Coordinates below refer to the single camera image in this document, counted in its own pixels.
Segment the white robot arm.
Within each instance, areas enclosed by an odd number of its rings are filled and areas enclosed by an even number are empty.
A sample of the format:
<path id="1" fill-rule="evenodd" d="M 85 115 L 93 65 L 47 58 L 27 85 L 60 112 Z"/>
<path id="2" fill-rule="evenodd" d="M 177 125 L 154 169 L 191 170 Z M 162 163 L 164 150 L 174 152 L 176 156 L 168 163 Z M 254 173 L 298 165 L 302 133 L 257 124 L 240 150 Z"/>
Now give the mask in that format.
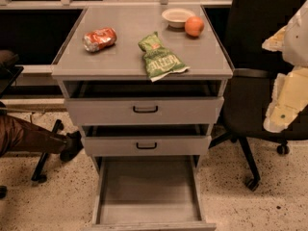
<path id="1" fill-rule="evenodd" d="M 287 75 L 277 75 L 263 123 L 267 131 L 280 133 L 308 105 L 308 1 L 262 48 L 280 51 L 283 60 L 294 67 Z"/>

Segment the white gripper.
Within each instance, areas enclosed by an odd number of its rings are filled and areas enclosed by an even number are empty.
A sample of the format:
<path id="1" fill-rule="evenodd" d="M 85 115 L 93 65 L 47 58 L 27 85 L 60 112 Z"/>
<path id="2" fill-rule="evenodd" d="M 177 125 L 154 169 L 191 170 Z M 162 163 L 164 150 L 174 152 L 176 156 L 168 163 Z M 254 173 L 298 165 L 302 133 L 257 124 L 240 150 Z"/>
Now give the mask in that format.
<path id="1" fill-rule="evenodd" d="M 274 81 L 264 128 L 272 133 L 287 129 L 308 105 L 308 68 L 296 66 L 287 75 L 279 73 Z"/>

